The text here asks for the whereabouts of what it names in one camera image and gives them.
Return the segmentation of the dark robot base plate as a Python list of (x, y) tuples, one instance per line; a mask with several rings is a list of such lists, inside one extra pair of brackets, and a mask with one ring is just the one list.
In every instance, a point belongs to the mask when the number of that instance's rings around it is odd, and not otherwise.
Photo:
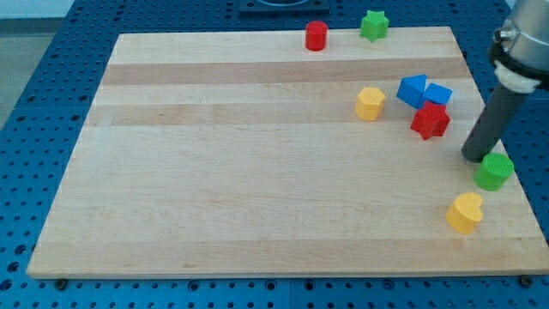
[(238, 0), (240, 15), (262, 13), (328, 13), (330, 0)]

